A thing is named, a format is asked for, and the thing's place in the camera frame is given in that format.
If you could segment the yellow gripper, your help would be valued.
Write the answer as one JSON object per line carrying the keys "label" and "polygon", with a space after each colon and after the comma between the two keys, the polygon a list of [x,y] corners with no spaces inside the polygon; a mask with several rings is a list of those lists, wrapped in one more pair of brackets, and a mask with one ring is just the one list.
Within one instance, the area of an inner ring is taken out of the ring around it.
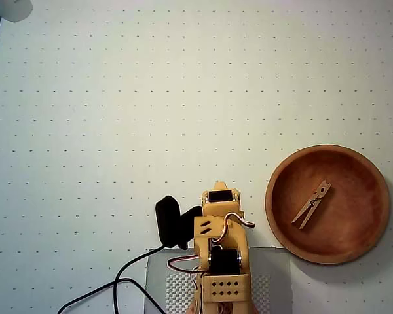
{"label": "yellow gripper", "polygon": [[227,213],[236,213],[244,218],[240,204],[240,192],[229,189],[224,181],[216,181],[213,190],[204,191],[201,195],[202,215],[224,217]]}

